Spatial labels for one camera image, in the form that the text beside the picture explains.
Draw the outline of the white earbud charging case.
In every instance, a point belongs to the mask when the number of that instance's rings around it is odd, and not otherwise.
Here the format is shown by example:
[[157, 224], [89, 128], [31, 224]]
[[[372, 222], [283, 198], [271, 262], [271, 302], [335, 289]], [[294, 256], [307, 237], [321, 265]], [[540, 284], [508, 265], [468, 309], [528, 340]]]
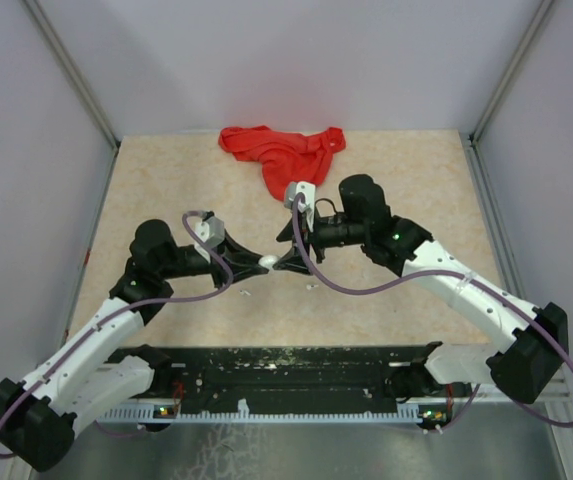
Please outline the white earbud charging case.
[[267, 270], [274, 270], [280, 258], [277, 255], [263, 255], [258, 260], [258, 264]]

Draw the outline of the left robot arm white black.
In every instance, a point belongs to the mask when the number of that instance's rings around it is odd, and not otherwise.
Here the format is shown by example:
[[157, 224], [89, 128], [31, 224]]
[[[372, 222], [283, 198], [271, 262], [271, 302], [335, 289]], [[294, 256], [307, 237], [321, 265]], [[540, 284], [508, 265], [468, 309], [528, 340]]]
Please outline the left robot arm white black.
[[104, 363], [122, 342], [142, 330], [167, 303], [178, 302], [172, 279], [208, 275], [215, 297], [232, 284], [265, 275], [275, 255], [237, 244], [211, 212], [195, 211], [178, 246], [166, 222], [137, 227], [124, 274], [95, 315], [56, 353], [22, 380], [0, 382], [0, 459], [18, 456], [39, 472], [68, 453], [77, 437], [112, 407], [140, 393], [160, 397], [174, 384], [170, 362], [143, 346], [113, 366]]

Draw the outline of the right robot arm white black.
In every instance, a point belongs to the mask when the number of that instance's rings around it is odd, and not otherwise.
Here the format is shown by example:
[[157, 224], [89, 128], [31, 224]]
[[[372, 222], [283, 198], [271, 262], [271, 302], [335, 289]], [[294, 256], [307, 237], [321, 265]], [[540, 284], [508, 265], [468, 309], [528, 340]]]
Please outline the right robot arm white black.
[[292, 182], [284, 205], [293, 217], [280, 232], [291, 250], [278, 270], [314, 274], [313, 263], [328, 248], [357, 245], [375, 264], [400, 280], [431, 292], [488, 338], [483, 345], [439, 343], [412, 372], [414, 387], [427, 396], [447, 384], [493, 384], [511, 400], [534, 403], [560, 369], [568, 351], [568, 317], [553, 302], [539, 307], [494, 285], [450, 254], [416, 222], [392, 214], [383, 189], [366, 174], [342, 180], [342, 210], [323, 217], [316, 188]]

